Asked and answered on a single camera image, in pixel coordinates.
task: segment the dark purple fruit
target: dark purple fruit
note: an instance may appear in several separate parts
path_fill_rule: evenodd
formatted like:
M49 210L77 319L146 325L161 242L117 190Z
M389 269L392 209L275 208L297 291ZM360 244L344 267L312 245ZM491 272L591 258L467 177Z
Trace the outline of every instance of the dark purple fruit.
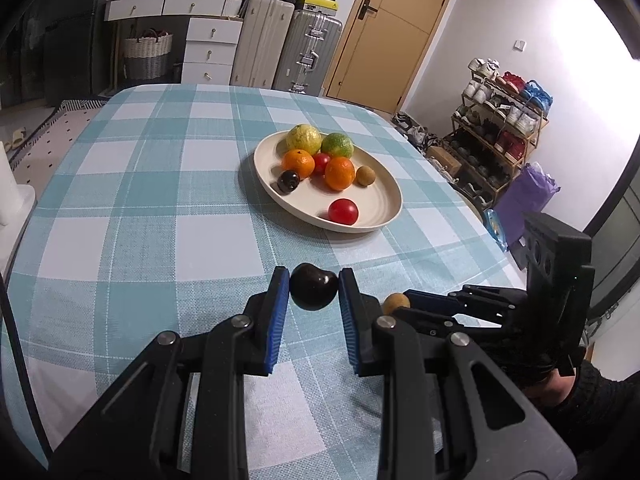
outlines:
M289 279L293 302L304 310L320 310L333 301L338 292L338 276L312 264L299 264Z
M277 184L282 193L289 194L299 186L300 176L293 170L283 171L278 177Z

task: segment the orange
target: orange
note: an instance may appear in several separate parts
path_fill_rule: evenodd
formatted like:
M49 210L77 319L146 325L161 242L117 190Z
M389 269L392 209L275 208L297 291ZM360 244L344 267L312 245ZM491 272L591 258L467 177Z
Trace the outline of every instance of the orange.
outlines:
M289 150L282 157L280 165L284 171L295 171L300 177L300 180L311 175L316 167L314 158L305 150Z
M332 158L324 168L324 181L336 191L347 189L356 178L353 163L345 156Z

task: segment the robotic hand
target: robotic hand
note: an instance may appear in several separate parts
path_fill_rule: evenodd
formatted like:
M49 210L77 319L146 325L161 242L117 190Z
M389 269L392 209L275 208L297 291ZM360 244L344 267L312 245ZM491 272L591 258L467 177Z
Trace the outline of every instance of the robotic hand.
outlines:
M360 293L351 269L341 270L337 288L350 362L360 376L384 376L378 480L574 476L568 447L507 376L526 386L554 368L571 374L583 358L591 241L543 214L527 219L526 239L526 292L470 285L448 296L408 290L411 308L391 316ZM26 370L2 292L12 351ZM288 297L289 272L277 267L266 292L209 333L160 333L49 454L51 477L247 479L242 376L273 370ZM465 327L455 314L499 326ZM187 474L177 468L178 450L194 372L201 379ZM26 374L20 382L46 450ZM437 452L434 419L442 430Z

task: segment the white oval plate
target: white oval plate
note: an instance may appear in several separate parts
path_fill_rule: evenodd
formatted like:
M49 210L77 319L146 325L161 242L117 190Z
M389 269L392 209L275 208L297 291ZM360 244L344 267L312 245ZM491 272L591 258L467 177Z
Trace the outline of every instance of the white oval plate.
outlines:
M258 178L267 193L286 211L311 225L339 233L366 233L375 231L394 220L402 209L402 192L391 173L369 153L354 146L351 161L356 168L369 166L376 172L376 181L369 187L354 182L344 191L333 191L324 184L322 176L306 178L298 188L282 195L276 181L282 170L280 161L287 152L285 138L288 132L277 132L265 137L254 152ZM327 216L329 205L339 198L353 200L359 216L354 225L331 222Z

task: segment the red tomato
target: red tomato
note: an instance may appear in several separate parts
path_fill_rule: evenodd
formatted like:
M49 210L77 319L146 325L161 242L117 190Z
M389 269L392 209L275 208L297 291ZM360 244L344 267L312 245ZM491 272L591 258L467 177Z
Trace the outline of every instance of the red tomato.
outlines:
M314 162L316 163L316 168L314 169L314 173L316 175L324 175L324 168L327 163L331 160L331 157L326 153L316 153L314 155Z
M329 206L329 220L337 224L353 225L358 215L358 206L348 198L334 200Z

